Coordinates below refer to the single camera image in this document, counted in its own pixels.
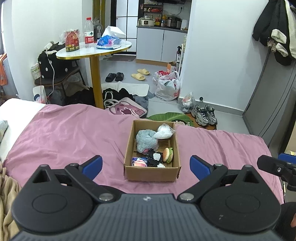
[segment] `beige blanket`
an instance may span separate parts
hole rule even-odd
[[[0,162],[0,241],[8,241],[15,236],[19,229],[12,219],[11,205],[21,190],[16,180],[6,175],[6,168]]]

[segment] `gray sneaker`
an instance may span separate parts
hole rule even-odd
[[[207,126],[209,124],[209,120],[207,119],[207,111],[205,108],[199,108],[198,104],[191,111],[191,115],[195,118],[195,121],[200,126]]]
[[[209,120],[210,125],[217,125],[218,121],[214,114],[215,109],[213,107],[209,107],[209,105],[205,105],[205,109],[207,112],[207,119]]]

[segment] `gray fabric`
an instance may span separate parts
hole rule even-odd
[[[148,94],[146,96],[137,96],[134,95],[135,102],[142,106],[145,110],[148,111],[148,100],[153,98],[155,94],[152,94],[150,91],[148,91]]]
[[[2,141],[4,132],[6,131],[7,127],[8,127],[8,122],[6,120],[0,120],[0,142]]]

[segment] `gray doormat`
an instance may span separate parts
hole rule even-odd
[[[135,55],[113,55],[108,61],[134,61]]]

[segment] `leaf-shaped rug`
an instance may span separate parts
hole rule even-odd
[[[167,112],[165,114],[156,114],[146,119],[152,121],[181,121],[184,122],[187,126],[194,126],[193,121],[185,114],[176,113],[176,112]]]

